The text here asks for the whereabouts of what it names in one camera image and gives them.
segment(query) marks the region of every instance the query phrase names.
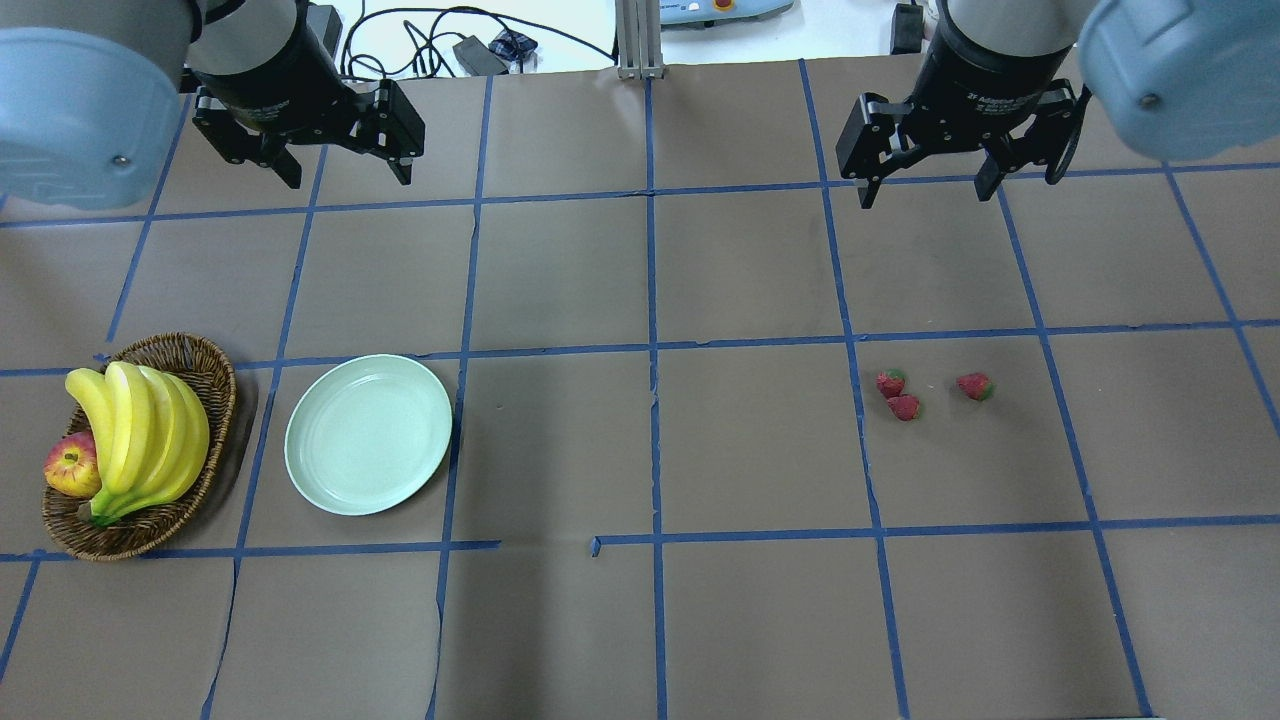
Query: power adapter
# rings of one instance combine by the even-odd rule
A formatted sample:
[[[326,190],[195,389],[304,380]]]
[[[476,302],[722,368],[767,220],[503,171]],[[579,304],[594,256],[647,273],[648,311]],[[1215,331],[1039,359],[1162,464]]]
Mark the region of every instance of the power adapter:
[[[453,56],[472,76],[504,76],[511,72],[506,60],[494,55],[474,35],[453,46]]]
[[[890,55],[919,53],[924,44],[924,8],[911,3],[899,3],[893,8],[890,35]]]

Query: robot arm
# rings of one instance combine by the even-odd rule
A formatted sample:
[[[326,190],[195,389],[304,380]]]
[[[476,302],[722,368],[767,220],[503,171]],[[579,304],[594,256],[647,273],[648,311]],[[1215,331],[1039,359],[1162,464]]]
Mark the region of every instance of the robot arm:
[[[381,158],[408,184],[425,127],[393,81],[357,94],[307,26],[305,0],[0,0],[0,190],[81,209],[143,197],[177,129],[183,64],[193,122],[229,163],[291,187],[288,145]]]
[[[836,142],[863,208],[890,173],[943,152],[986,150],[979,200],[1028,164],[1053,184],[1093,94],[1130,147],[1161,160],[1280,133],[1276,76],[1261,70],[1280,64],[1280,0],[933,3],[938,27],[911,95],[863,94]],[[1079,96],[1053,78],[1076,41],[1088,83]]]

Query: banana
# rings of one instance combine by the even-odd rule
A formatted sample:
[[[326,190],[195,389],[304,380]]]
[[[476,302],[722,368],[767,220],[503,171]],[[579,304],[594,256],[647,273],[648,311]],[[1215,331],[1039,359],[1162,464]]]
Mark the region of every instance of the banana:
[[[138,482],[147,460],[155,427],[155,398],[146,378],[131,363],[106,366],[106,388],[115,409],[111,464],[102,474],[102,489],[120,496]]]
[[[104,473],[111,457],[111,438],[115,436],[115,414],[106,392],[106,378],[88,368],[78,368],[67,374],[63,386],[79,402],[93,432],[97,446],[99,474]]]
[[[118,518],[119,515],[114,515],[116,509],[164,487],[178,465],[180,448],[191,425],[182,393],[170,375],[143,365],[138,365],[138,372],[142,373],[156,401],[155,441],[142,464],[142,477],[127,493],[114,496],[105,507],[99,507],[100,516]]]
[[[200,471],[205,468],[205,459],[209,456],[209,416],[205,413],[205,406],[201,405],[195,391],[180,378],[168,373],[164,375],[180,397],[179,421],[187,425],[186,441],[174,446],[177,460],[173,470],[156,478],[156,487],[150,488],[148,486],[147,492],[134,493],[132,497],[123,502],[113,503],[108,509],[108,518],[104,518],[104,520],[110,523],[143,507],[178,500],[191,489],[191,486],[200,477]]]

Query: fruit basket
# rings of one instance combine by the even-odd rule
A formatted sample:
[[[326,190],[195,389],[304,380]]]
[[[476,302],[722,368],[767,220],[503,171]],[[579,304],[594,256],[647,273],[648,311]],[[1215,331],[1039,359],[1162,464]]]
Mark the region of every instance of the fruit basket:
[[[209,415],[209,455],[195,484],[182,497],[132,512],[100,528],[77,516],[83,498],[45,488],[41,515],[45,529],[58,544],[81,560],[123,560],[141,555],[182,529],[200,509],[218,477],[236,411],[236,373],[227,354],[209,340],[187,333],[165,333],[134,342],[111,360],[124,360],[173,373],[196,392]],[[65,434],[88,429],[78,405]]]

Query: blue tape grid line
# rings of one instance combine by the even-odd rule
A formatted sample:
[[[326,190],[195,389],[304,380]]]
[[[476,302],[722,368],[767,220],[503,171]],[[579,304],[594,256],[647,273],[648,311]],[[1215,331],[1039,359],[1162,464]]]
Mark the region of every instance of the blue tape grid line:
[[[324,178],[324,165],[328,158],[329,147],[323,146],[320,149],[320,159],[316,161],[315,178],[311,181],[311,199],[308,201],[308,208],[315,208],[316,199],[320,196],[320,181]],[[302,265],[306,263],[307,258],[307,245],[311,240],[311,224],[315,219],[315,213],[308,211],[306,222],[302,224],[302,236],[298,238],[298,255],[293,264],[293,279],[289,282],[289,299],[284,305],[284,316],[280,320],[280,336],[275,346],[275,359],[276,361],[284,357],[284,347],[289,342],[289,325],[293,322],[293,306],[298,299],[298,284],[302,281]],[[257,480],[259,474],[262,470],[262,457],[266,451],[266,436],[271,425],[271,419],[274,418],[275,410],[275,392],[280,387],[280,373],[282,368],[279,365],[271,370],[271,386],[266,392],[266,405],[262,409],[262,427],[259,429],[257,434],[257,448],[253,451],[253,466],[250,471],[248,488],[244,491],[244,507],[241,512],[239,530],[236,534],[236,550],[243,551],[244,541],[248,538],[248,527],[253,515],[253,498],[257,496]],[[239,571],[241,561],[243,560],[243,553],[237,552],[232,559],[232,594],[230,602],[227,605],[227,625],[223,632],[223,647],[218,653],[218,665],[214,669],[214,678],[209,683],[209,693],[205,694],[205,702],[200,710],[201,720],[207,720],[214,708],[214,696],[218,692],[218,678],[223,671],[223,660],[227,656],[227,644],[230,639],[232,633],[232,620],[236,612],[236,591],[239,587]]]
[[[1204,238],[1201,237],[1199,227],[1196,225],[1196,219],[1187,206],[1187,199],[1183,197],[1183,190],[1178,186],[1178,178],[1174,177],[1172,168],[1167,163],[1164,165],[1164,172],[1165,178],[1169,181],[1169,190],[1172,191],[1174,200],[1178,201],[1178,210],[1183,214],[1183,222],[1187,223],[1187,231],[1192,234],[1192,242],[1196,243],[1196,251],[1199,252],[1201,260],[1204,261],[1204,272],[1208,273],[1210,281],[1213,282],[1213,290],[1217,291],[1217,299],[1222,302],[1228,323],[1231,331],[1235,332],[1235,340],[1240,343],[1240,351],[1244,352],[1244,361],[1249,365],[1249,373],[1253,374],[1253,383],[1258,388],[1258,395],[1267,409],[1267,415],[1271,416],[1271,427],[1276,434],[1280,434],[1280,415],[1276,414],[1276,406],[1272,402],[1271,392],[1267,389],[1267,382],[1262,378],[1262,370],[1258,369],[1258,361],[1253,356],[1253,347],[1249,346],[1249,338],[1244,334],[1244,327],[1235,314],[1231,297],[1226,293],[1226,286],[1222,284],[1222,278],[1217,274],[1213,259],[1208,254],[1208,246],[1204,245]]]
[[[18,629],[22,626],[22,616],[27,612],[27,603],[31,602],[31,588],[36,584],[36,573],[40,571],[41,559],[37,556],[27,569],[27,582],[22,584],[22,594],[18,597],[18,609],[9,623],[9,634],[4,641],[4,652],[0,653],[0,683],[4,682],[4,673],[9,667],[9,656],[13,655],[13,646],[18,642]]]
[[[876,565],[879,571],[881,600],[884,606],[884,629],[888,639],[890,662],[893,670],[893,689],[897,694],[897,714],[910,720],[911,710],[906,696],[906,674],[902,670],[902,650],[897,633],[897,612],[893,609],[893,585],[888,571],[888,551],[884,547],[884,528],[881,521],[879,501],[876,498],[876,483],[872,479],[872,466],[867,452],[865,407],[863,406],[861,377],[858,368],[858,346],[854,338],[854,324],[849,314],[849,301],[845,296],[845,273],[840,261],[840,243],[836,236],[836,219],[831,206],[831,188],[827,181],[827,161],[823,156],[822,131],[818,127],[818,110],[813,102],[813,88],[809,85],[809,68],[804,59],[799,60],[800,85],[804,88],[805,106],[809,111],[809,127],[813,133],[813,149],[818,160],[818,177],[822,181],[822,209],[827,220],[827,245],[831,251],[831,268],[836,281],[836,300],[840,305],[840,322],[845,329],[845,352],[849,356],[849,383],[854,396],[854,415],[858,424],[858,452],[863,461],[863,477],[867,483],[867,506],[870,511],[872,530],[876,539]]]
[[[1097,547],[1098,561],[1102,565],[1102,578],[1111,598],[1111,611],[1115,614],[1116,632],[1120,634],[1120,646],[1124,650],[1125,662],[1129,665],[1129,675],[1133,680],[1134,694],[1138,700],[1138,708],[1143,716],[1151,716],[1151,701],[1147,697],[1147,687],[1142,679],[1142,669],[1138,666],[1138,653],[1129,634],[1129,623],[1125,619],[1124,605],[1120,601],[1120,588],[1116,584],[1115,571],[1111,568],[1111,555],[1107,552],[1107,541],[1098,521],[1098,510],[1093,503],[1093,491],[1089,488],[1089,478],[1084,469],[1084,457],[1075,437],[1075,425],[1071,424],[1071,411],[1066,404],[1066,395],[1062,391],[1062,380],[1057,374],[1057,363],[1053,359],[1053,348],[1050,334],[1044,329],[1044,318],[1041,314],[1039,301],[1036,299],[1036,287],[1032,284],[1030,270],[1027,266],[1027,258],[1023,255],[1023,245],[1018,237],[1018,227],[1014,223],[1014,214],[1009,209],[1009,197],[1004,188],[997,190],[1000,211],[1005,217],[1005,227],[1009,229],[1009,241],[1012,245],[1014,258],[1018,260],[1018,272],[1023,278],[1023,287],[1027,291],[1027,302],[1030,304],[1032,319],[1039,333],[1041,350],[1044,354],[1044,365],[1048,368],[1050,382],[1053,386],[1053,396],[1057,400],[1057,410],[1062,416],[1062,429],[1066,432],[1066,443],[1071,451],[1071,462],[1075,465],[1075,477],[1080,484],[1080,496],[1084,500],[1084,510],[1089,518],[1089,529],[1093,533],[1093,543]]]
[[[1204,518],[1135,518],[1120,520],[1098,520],[1103,530],[1152,530],[1175,528],[1228,528],[1249,525],[1280,525],[1280,515],[1219,515]],[[666,533],[662,542],[707,543],[707,542],[773,542],[796,539],[851,539],[956,536],[1010,536],[1027,533],[1076,533],[1091,532],[1088,520],[1065,520],[1056,523],[995,523],[977,525],[905,525],[876,528],[804,528],[780,530],[708,530],[694,533]],[[652,534],[596,536],[591,539],[591,555],[599,555],[608,546],[649,544],[655,542]]]
[[[484,113],[480,117],[480,154],[476,159],[476,190],[475,190],[475,204],[474,204],[474,227],[471,228],[471,254],[467,261],[467,297],[466,305],[462,314],[462,338],[461,348],[458,356],[458,396],[457,402],[453,409],[453,437],[449,441],[449,480],[444,496],[444,527],[442,530],[442,539],[445,543],[444,550],[440,552],[440,566],[439,574],[435,580],[435,607],[439,612],[440,619],[440,635],[435,643],[435,678],[431,679],[431,703],[426,708],[426,720],[435,719],[436,708],[436,692],[439,687],[440,678],[440,653],[444,648],[444,610],[448,600],[448,583],[449,583],[449,557],[451,542],[453,539],[453,509],[457,503],[458,497],[458,462],[462,454],[462,415],[466,409],[467,397],[467,370],[470,365],[470,351],[471,351],[471,322],[475,311],[475,299],[476,299],[476,264],[480,258],[480,211],[484,205],[480,200],[484,197],[484,174],[485,163],[489,155],[489,117],[493,108],[493,76],[485,79],[484,86]]]
[[[1239,320],[1242,328],[1276,328],[1280,319],[1253,319]],[[1044,328],[1050,336],[1071,334],[1116,334],[1116,333],[1153,333],[1153,332],[1188,332],[1188,331],[1224,331],[1233,329],[1235,323],[1228,320],[1208,320],[1199,323],[1148,323],[1142,325],[1064,325]],[[864,342],[913,342],[932,340],[966,340],[966,338],[993,338],[993,337],[1037,337],[1036,328],[986,328],[986,329],[956,329],[956,331],[901,331],[881,333],[858,333],[854,336],[855,343]],[[710,347],[781,347],[796,345],[840,345],[845,342],[842,336],[796,336],[796,337],[748,337],[723,338],[708,341],[675,340],[659,341],[658,350],[700,350]],[[512,347],[500,350],[471,350],[470,359],[490,357],[534,357],[554,355],[591,355],[607,352],[648,352],[649,343],[617,343],[617,345],[568,345],[557,347]],[[415,360],[461,360],[462,354],[457,351],[440,352],[401,352],[406,357]],[[105,355],[96,356],[95,360],[105,360]],[[325,355],[306,357],[283,357],[280,360],[250,360],[236,363],[237,370],[271,370],[275,368],[298,368],[308,365],[338,365],[358,357],[357,355]],[[72,368],[12,368],[0,369],[0,378],[26,378],[65,375]]]
[[[644,81],[644,128],[645,128],[645,273],[648,277],[649,301],[649,466],[653,482],[653,632],[654,632],[654,678],[657,687],[658,720],[667,720],[667,583],[663,574],[662,542],[662,425],[658,393],[658,228],[657,201],[653,196],[657,173],[653,147],[653,78]]]
[[[1239,163],[1239,164],[1220,164],[1220,165],[1178,165],[1170,167],[1167,170],[1165,168],[1121,168],[1121,169],[1098,169],[1098,170],[1070,170],[1066,176],[1071,178],[1089,178],[1089,177],[1126,177],[1126,176],[1158,176],[1166,172],[1174,174],[1183,173],[1228,173],[1228,172],[1247,172],[1247,170],[1275,170],[1280,169],[1280,163]],[[1027,179],[1041,179],[1039,173],[1015,173],[1005,178],[1006,181],[1027,181]],[[884,178],[884,184],[932,184],[932,183],[950,183],[950,182],[972,182],[973,176],[925,176],[925,177],[890,177]],[[663,196],[680,196],[680,195],[724,195],[724,193],[741,193],[741,192],[771,192],[780,190],[815,190],[815,188],[833,188],[833,187],[852,187],[854,181],[846,179],[826,179],[819,182],[780,182],[780,183],[759,183],[759,184],[724,184],[724,186],[705,186],[705,187],[654,187],[654,188],[636,188],[636,190],[620,190],[620,191],[604,191],[604,192],[563,192],[563,193],[548,193],[548,195],[511,195],[511,196],[492,196],[492,197],[451,197],[451,199],[438,199],[438,200],[401,200],[401,201],[388,201],[388,202],[353,202],[343,205],[316,205],[315,208],[308,206],[287,206],[287,208],[264,208],[252,210],[206,210],[206,211],[193,211],[193,213],[163,213],[154,215],[123,215],[111,218],[54,218],[45,220],[8,220],[0,222],[0,229],[5,228],[40,228],[40,227],[63,227],[63,225],[90,225],[90,224],[110,224],[110,223],[137,223],[137,222],[156,222],[164,223],[170,220],[202,220],[214,218],[247,218],[247,217],[260,217],[260,215],[297,215],[303,213],[353,213],[361,210],[387,210],[396,208],[449,208],[458,205],[506,205],[515,202],[557,202],[562,200],[608,200],[617,197],[663,197]]]
[[[111,327],[106,331],[106,342],[115,342],[115,331],[120,327],[120,316],[124,315],[124,305],[129,301],[129,290],[133,287],[133,277],[138,273],[138,261],[142,259],[142,250],[147,246],[147,236],[151,234],[151,223],[156,218],[156,208],[160,205],[160,195],[164,192],[165,181],[169,179],[169,170],[173,168],[173,159],[178,154],[178,141],[182,140],[182,128],[186,124],[187,111],[191,110],[191,95],[182,102],[182,113],[178,115],[178,129],[173,131],[173,140],[169,142],[169,154],[165,156],[164,167],[160,169],[160,179],[156,181],[156,190],[151,195],[151,205],[142,222],[142,232],[138,233],[138,242],[133,246],[133,258],[129,259],[129,270],[124,274],[124,286],[120,288],[120,297],[115,301],[115,313],[111,314]]]
[[[316,557],[328,555],[394,555],[403,552],[442,552],[498,550],[500,541],[422,541],[422,542],[381,542],[381,543],[355,543],[355,544],[283,544],[259,547],[174,547],[152,550],[140,555],[137,560],[183,560],[207,557]],[[67,552],[46,552],[33,550],[20,553],[0,553],[0,564],[4,562],[64,562],[74,560]]]

